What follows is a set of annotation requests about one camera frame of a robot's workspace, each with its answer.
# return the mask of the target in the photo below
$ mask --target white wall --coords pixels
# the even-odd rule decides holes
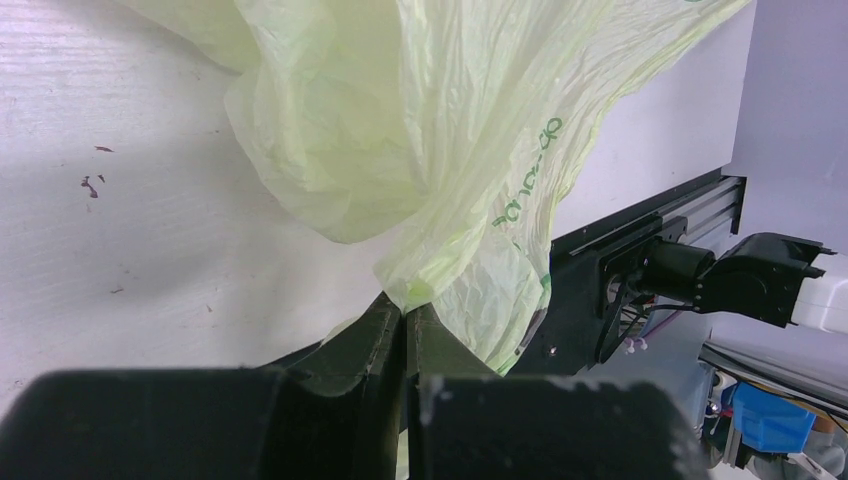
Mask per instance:
[[[848,2],[759,3],[733,163],[726,169],[749,178],[743,235],[775,231],[848,253],[846,47]],[[716,317],[713,341],[848,384],[848,337]]]

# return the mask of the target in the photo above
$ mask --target plastic bag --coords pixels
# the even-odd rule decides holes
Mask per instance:
[[[225,105],[327,238],[504,372],[550,299],[552,213],[601,120],[748,0],[120,0],[242,75]]]

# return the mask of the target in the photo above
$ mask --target blue container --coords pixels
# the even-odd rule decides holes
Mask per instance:
[[[742,383],[733,395],[733,426],[742,443],[764,453],[804,449],[816,416],[785,399]]]

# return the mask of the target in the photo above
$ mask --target white surface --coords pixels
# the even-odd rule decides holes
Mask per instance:
[[[733,163],[748,176],[741,236],[779,232],[848,253],[848,2],[757,7]],[[834,386],[848,385],[848,337],[738,315],[712,341]]]
[[[269,361],[376,296],[390,235],[335,245],[285,214],[232,136],[228,72],[109,0],[0,19],[0,411],[48,370]],[[557,235],[729,161],[752,22],[621,101]]]
[[[710,470],[710,476],[713,480],[756,480],[749,470],[741,468],[733,468],[725,463],[719,464],[716,468]]]
[[[825,274],[801,282],[792,323],[848,334],[848,256],[819,255],[812,266]]]

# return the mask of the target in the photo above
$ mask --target cable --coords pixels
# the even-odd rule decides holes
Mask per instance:
[[[648,316],[652,312],[657,310],[678,310],[678,311],[694,311],[694,307],[686,306],[686,305],[654,305],[648,307],[646,309],[642,309],[641,315],[635,317],[626,328],[622,330],[621,328],[621,315],[625,311],[625,307],[635,298],[638,298],[639,292],[634,290],[625,277],[621,282],[621,286],[618,288],[618,291],[615,293],[615,300],[612,301],[609,305],[609,310],[607,310],[604,314],[604,324],[601,327],[601,334],[598,336],[598,341],[595,344],[595,362],[597,363],[606,363],[612,355],[615,353],[618,346],[624,341],[625,338],[628,337],[630,331],[636,326],[639,318],[641,316]],[[625,299],[628,297],[628,293],[634,294],[634,296],[630,297],[630,300],[625,302]],[[610,336],[610,332],[613,329],[613,325],[619,322],[619,335],[618,338],[615,339],[609,346],[604,348],[604,344],[607,343],[607,338]]]
[[[650,314],[657,310],[676,310],[678,312],[694,312],[695,307],[691,305],[654,305],[645,309],[645,314]]]

